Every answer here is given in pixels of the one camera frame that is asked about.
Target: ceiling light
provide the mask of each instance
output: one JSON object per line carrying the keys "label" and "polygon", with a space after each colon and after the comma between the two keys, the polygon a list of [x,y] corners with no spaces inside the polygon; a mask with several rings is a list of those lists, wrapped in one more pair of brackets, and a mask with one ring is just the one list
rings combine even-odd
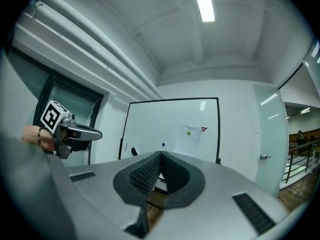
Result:
{"label": "ceiling light", "polygon": [[201,101],[200,111],[204,111],[205,110],[205,106],[206,106],[206,102],[205,101]]}
{"label": "ceiling light", "polygon": [[215,12],[211,0],[196,0],[200,9],[203,22],[214,22]]}
{"label": "ceiling light", "polygon": [[268,119],[274,118],[274,117],[276,117],[276,116],[279,116],[279,114],[275,114],[275,115],[269,117]]}
{"label": "ceiling light", "polygon": [[306,109],[302,110],[300,113],[301,113],[301,114],[302,114],[302,113],[306,113],[306,111],[308,111],[308,110],[310,110],[310,107],[308,107],[308,108],[306,108]]}
{"label": "ceiling light", "polygon": [[311,54],[312,57],[315,57],[317,55],[317,52],[319,51],[319,41],[316,42],[315,48]]}
{"label": "ceiling light", "polygon": [[267,102],[271,101],[273,98],[275,98],[275,97],[277,97],[277,96],[278,96],[278,94],[275,93],[275,94],[272,95],[271,97],[267,98],[264,102],[262,102],[262,103],[261,103],[261,106],[264,105],[264,104],[266,104]]}

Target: whiteboard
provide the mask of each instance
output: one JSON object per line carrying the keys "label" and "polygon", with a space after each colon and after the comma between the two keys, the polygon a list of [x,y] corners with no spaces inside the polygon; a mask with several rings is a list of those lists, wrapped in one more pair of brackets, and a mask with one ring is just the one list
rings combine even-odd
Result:
{"label": "whiteboard", "polygon": [[181,125],[207,128],[201,133],[199,159],[218,163],[220,115],[218,98],[165,99],[130,103],[120,147],[120,159],[155,151],[173,152]]}

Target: paper sheet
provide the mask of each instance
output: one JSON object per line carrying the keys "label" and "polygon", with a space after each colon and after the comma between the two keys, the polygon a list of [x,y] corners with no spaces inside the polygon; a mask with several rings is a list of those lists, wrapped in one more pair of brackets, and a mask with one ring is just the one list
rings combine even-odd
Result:
{"label": "paper sheet", "polygon": [[201,127],[192,127],[186,124],[180,125],[173,152],[197,157],[201,133]]}

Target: door lock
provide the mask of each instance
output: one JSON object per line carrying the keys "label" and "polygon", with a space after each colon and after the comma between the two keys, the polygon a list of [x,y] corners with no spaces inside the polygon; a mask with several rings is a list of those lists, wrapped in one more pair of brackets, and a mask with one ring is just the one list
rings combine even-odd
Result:
{"label": "door lock", "polygon": [[262,154],[260,155],[260,160],[266,160],[268,158],[271,158],[271,156],[269,156],[268,154]]}

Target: metal railing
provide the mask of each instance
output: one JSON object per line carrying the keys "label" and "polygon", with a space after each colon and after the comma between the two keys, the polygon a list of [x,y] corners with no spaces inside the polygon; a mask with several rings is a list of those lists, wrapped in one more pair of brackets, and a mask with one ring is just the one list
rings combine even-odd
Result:
{"label": "metal railing", "polygon": [[306,173],[310,167],[318,166],[319,153],[320,153],[320,150],[318,147],[320,147],[320,138],[317,138],[304,145],[300,145],[300,146],[289,149],[288,156],[290,157],[287,160],[290,162],[289,162],[289,165],[286,166],[286,168],[289,167],[289,170],[284,173],[284,175],[286,175],[286,178],[283,179],[282,181],[285,181],[285,183],[287,183],[290,178],[302,172]]}

